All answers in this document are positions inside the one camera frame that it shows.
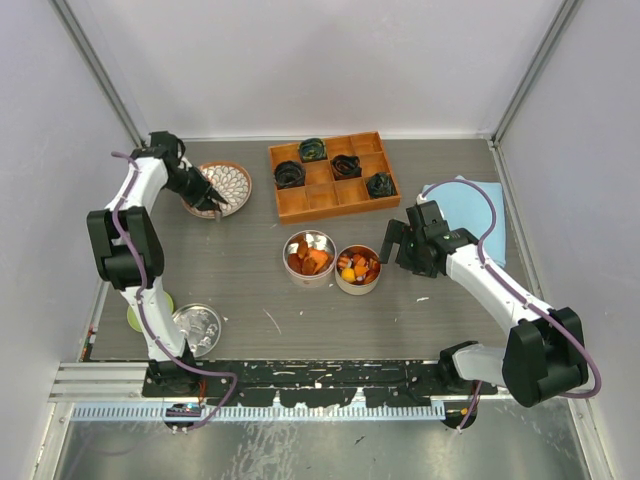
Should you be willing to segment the red sausage piece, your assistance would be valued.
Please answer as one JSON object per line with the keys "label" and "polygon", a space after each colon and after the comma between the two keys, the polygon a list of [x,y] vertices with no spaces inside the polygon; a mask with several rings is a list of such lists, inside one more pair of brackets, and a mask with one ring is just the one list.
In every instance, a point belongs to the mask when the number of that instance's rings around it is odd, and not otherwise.
{"label": "red sausage piece", "polygon": [[377,260],[371,258],[369,260],[368,270],[364,279],[364,283],[369,284],[373,282],[378,277],[380,269],[380,263]]}

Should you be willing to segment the orange shrimp piece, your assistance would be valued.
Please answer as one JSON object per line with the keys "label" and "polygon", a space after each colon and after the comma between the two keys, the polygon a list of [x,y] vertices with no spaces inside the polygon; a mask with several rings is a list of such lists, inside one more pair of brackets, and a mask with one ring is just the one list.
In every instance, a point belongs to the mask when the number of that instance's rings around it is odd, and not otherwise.
{"label": "orange shrimp piece", "polygon": [[331,264],[333,256],[324,250],[310,248],[303,259],[302,273],[315,276],[324,272]]}

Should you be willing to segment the tall pink lunch tin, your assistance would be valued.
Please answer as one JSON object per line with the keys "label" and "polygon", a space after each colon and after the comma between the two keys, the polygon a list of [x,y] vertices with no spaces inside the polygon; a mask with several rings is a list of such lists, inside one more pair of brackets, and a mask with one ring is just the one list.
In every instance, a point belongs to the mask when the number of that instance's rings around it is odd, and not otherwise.
{"label": "tall pink lunch tin", "polygon": [[[287,265],[289,254],[296,253],[300,241],[306,240],[310,248],[324,250],[333,256],[330,266],[322,273],[315,276],[306,276],[303,273],[293,272]],[[318,230],[304,230],[292,235],[284,244],[282,258],[284,267],[291,281],[304,288],[317,288],[325,285],[329,280],[336,264],[336,247],[333,240],[325,233]]]}

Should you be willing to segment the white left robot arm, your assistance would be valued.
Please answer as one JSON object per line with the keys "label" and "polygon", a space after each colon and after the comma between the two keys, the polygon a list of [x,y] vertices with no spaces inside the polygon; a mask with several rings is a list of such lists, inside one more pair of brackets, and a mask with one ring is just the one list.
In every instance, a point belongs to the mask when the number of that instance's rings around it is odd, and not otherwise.
{"label": "white left robot arm", "polygon": [[163,190],[190,207],[222,216],[227,200],[185,157],[184,142],[168,131],[150,134],[150,144],[129,154],[126,178],[106,207],[87,215],[86,223],[100,278],[111,284],[135,312],[148,348],[149,365],[173,363],[165,385],[178,396],[194,393],[203,372],[195,366],[185,335],[173,321],[162,276],[164,251],[150,218]]}

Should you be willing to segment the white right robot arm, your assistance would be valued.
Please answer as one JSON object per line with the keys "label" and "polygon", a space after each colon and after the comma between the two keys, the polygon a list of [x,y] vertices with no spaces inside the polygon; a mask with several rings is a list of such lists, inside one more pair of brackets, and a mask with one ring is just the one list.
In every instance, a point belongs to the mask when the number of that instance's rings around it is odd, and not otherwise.
{"label": "white right robot arm", "polygon": [[451,229],[434,201],[407,209],[406,221],[388,222],[379,258],[415,275],[443,275],[462,286],[506,336],[501,348],[466,341],[444,349],[438,379],[459,394],[473,381],[501,386],[522,406],[569,396],[592,381],[579,316],[530,294],[488,255],[465,228]]}

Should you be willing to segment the brown fried cutlet piece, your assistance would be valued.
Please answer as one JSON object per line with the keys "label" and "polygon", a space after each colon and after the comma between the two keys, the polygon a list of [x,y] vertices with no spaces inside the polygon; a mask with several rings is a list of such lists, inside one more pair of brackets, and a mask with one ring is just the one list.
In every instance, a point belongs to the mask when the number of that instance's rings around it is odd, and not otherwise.
{"label": "brown fried cutlet piece", "polygon": [[296,254],[300,259],[304,259],[307,255],[307,251],[309,249],[308,243],[306,240],[302,240],[299,242]]}

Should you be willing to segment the brown meat piece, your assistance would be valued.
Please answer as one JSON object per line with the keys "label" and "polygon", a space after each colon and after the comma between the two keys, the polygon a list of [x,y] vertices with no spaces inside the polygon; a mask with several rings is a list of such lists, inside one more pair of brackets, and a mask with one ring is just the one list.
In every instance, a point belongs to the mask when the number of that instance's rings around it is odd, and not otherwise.
{"label": "brown meat piece", "polygon": [[287,265],[293,272],[302,274],[303,260],[296,253],[288,255]]}

